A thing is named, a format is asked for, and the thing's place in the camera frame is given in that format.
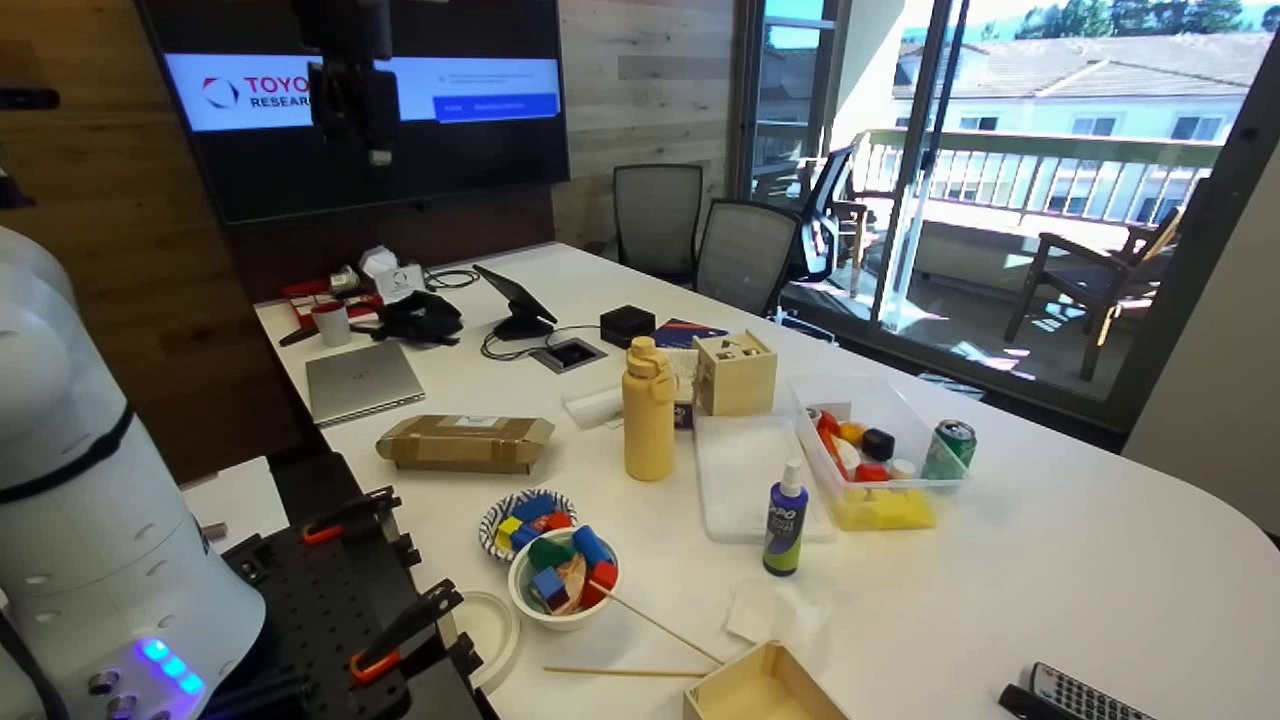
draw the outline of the white table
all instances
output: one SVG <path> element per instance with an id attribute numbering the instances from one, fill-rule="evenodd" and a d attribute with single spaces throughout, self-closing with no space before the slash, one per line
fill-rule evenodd
<path id="1" fill-rule="evenodd" d="M 566 325 L 640 305 L 661 321 L 753 326 L 780 353 L 783 382 L 797 376 L 846 390 L 897 382 L 925 419 L 963 415 L 981 430 L 981 461 L 973 484 L 944 505 L 934 531 L 839 531 L 830 545 L 803 545 L 798 577 L 767 578 L 756 545 L 703 536 L 687 436 L 666 484 L 634 484 L 618 468 L 618 425 L 581 430 L 564 415 L 564 396 L 618 381 L 618 353 L 566 376 L 532 358 L 481 358 L 481 334 L 506 311 L 487 285 L 471 285 L 443 292 L 463 311 L 463 338 L 409 353 L 426 390 L 419 402 L 325 427 L 359 486 L 393 484 L 402 494 L 394 520 L 423 548 L 419 582 L 453 577 L 461 587 L 500 591 L 504 566 L 474 548 L 474 520 L 491 501 L 534 484 L 571 494 L 581 514 L 618 548 L 618 591 L 633 602 L 713 653 L 744 653 L 719 631 L 739 582 L 790 582 L 829 602 L 823 644 L 803 653 L 846 715 L 1003 715 L 996 692 L 1031 659 L 1053 659 L 1159 720 L 1268 720 L 1280 711 L 1280 684 L 1271 684 L 1280 666 L 1280 555 L 1234 507 L 1184 479 L 564 243 L 484 262 L 529 285 Z M 261 305 L 257 315 L 272 338 L 293 326 L 283 305 Z M 319 357 L 314 338 L 281 347 L 296 387 L 303 387 L 311 357 Z M 371 445 L 419 413 L 534 413 L 555 425 L 555 445 L 532 477 L 394 471 Z M 544 663 L 703 666 L 694 653 L 622 609 L 608 609 L 571 636 L 525 631 L 518 663 L 491 696 L 504 715 L 678 715 L 687 687 L 687 681 L 551 674 Z"/>

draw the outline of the white robot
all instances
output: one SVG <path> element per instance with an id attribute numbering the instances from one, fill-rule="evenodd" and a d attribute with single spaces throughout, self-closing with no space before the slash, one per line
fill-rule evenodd
<path id="1" fill-rule="evenodd" d="M 0 228 L 0 715 L 201 715 L 261 628 L 67 275 Z"/>

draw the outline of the chopstick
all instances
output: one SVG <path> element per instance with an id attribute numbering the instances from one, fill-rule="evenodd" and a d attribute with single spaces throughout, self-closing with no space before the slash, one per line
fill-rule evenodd
<path id="1" fill-rule="evenodd" d="M 661 620 L 656 620 L 656 616 L 647 616 L 643 609 L 634 609 L 634 602 L 618 599 L 611 587 L 602 587 L 602 582 L 595 582 L 595 578 L 587 578 L 587 582 L 590 582 L 602 599 L 611 599 L 611 602 L 627 609 L 633 616 L 640 616 L 643 624 L 651 624 L 651 628 L 661 628 L 661 631 L 674 636 L 685 647 L 692 647 L 692 653 L 709 656 L 713 663 L 725 663 L 717 653 L 709 653 L 709 647 L 701 647 L 694 638 L 678 636 L 674 628 L 661 624 Z"/>
<path id="2" fill-rule="evenodd" d="M 581 663 L 549 663 L 544 670 L 560 674 L 634 674 L 634 681 L 703 681 L 709 670 L 663 670 L 663 666 L 581 666 Z"/>

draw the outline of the soda can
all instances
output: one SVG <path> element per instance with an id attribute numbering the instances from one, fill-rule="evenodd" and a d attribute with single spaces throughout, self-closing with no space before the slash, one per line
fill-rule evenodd
<path id="1" fill-rule="evenodd" d="M 959 479 L 975 452 L 975 427 L 963 419 L 938 419 L 925 454 L 925 479 Z"/>

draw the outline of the yellow bottle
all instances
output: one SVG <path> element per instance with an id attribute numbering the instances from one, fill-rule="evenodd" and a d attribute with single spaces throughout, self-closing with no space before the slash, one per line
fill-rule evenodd
<path id="1" fill-rule="evenodd" d="M 622 376 L 622 465 L 634 479 L 666 479 L 674 468 L 674 390 L 670 367 L 651 334 L 634 334 Z"/>

